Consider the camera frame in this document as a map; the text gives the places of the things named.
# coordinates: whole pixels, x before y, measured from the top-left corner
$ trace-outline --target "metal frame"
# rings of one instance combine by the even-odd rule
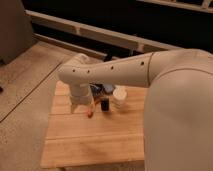
[[[193,11],[199,11],[199,12],[205,12],[205,13],[213,13],[213,8],[209,7],[210,3],[213,0],[203,0],[202,5],[178,2],[178,0],[137,0],[137,1],[153,3],[158,5],[165,5],[165,6],[175,7],[175,8],[182,8],[182,9],[193,10]]]
[[[27,10],[32,23],[142,53],[180,47]]]

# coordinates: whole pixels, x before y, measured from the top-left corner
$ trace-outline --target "wooden table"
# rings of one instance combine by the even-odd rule
[[[43,148],[43,168],[144,160],[146,89],[127,87],[128,98],[122,109],[110,103],[110,111],[103,113],[98,104],[92,118],[82,106],[71,112],[69,93],[68,86],[59,81]]]

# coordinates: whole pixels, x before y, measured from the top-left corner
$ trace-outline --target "concrete floor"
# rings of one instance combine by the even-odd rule
[[[58,49],[68,55],[67,50]],[[39,84],[15,109],[0,122],[0,171],[44,171],[40,167],[42,146],[48,126],[55,84],[58,80],[57,69]],[[125,164],[75,167],[70,171],[143,171],[143,162]]]

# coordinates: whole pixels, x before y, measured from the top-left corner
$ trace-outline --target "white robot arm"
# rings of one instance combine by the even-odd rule
[[[212,54],[182,49],[87,61],[78,54],[59,69],[73,103],[91,102],[91,82],[150,87],[144,111],[147,171],[213,170]]]

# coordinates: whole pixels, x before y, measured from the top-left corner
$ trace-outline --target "wood grain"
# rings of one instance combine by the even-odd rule
[[[110,103],[103,113],[97,104],[89,119],[86,107],[71,112],[68,85],[58,82],[53,99],[41,166],[82,166],[144,159],[143,106],[146,89],[127,87],[123,108]]]

